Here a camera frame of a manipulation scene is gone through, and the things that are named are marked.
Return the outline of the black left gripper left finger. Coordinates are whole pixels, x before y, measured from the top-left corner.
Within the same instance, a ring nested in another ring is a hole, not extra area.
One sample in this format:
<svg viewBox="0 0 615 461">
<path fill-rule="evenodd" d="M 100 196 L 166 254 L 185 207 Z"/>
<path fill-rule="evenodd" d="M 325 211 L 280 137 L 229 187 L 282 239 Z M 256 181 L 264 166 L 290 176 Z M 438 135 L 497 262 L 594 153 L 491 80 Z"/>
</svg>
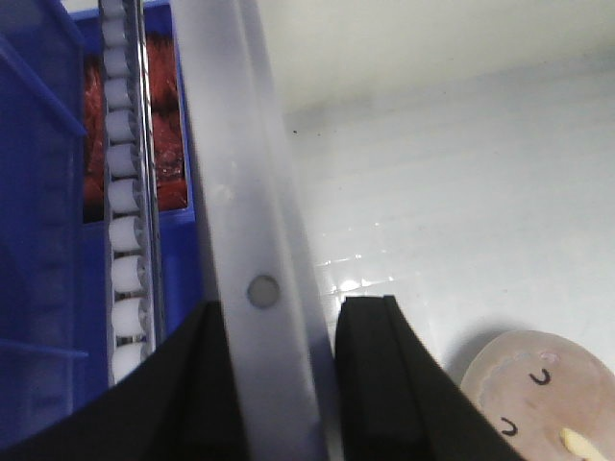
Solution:
<svg viewBox="0 0 615 461">
<path fill-rule="evenodd" d="M 1 457 L 248 459 L 221 304 L 196 306 L 120 383 Z"/>
</svg>

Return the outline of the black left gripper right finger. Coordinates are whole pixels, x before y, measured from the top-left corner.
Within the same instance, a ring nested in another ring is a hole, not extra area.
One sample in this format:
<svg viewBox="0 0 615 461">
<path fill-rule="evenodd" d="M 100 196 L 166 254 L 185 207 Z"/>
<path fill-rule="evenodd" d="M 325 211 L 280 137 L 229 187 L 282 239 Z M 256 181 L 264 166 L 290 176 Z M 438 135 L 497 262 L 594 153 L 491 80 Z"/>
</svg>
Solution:
<svg viewBox="0 0 615 461">
<path fill-rule="evenodd" d="M 520 459 L 438 365 L 394 297 L 346 299 L 334 355 L 346 459 Z"/>
</svg>

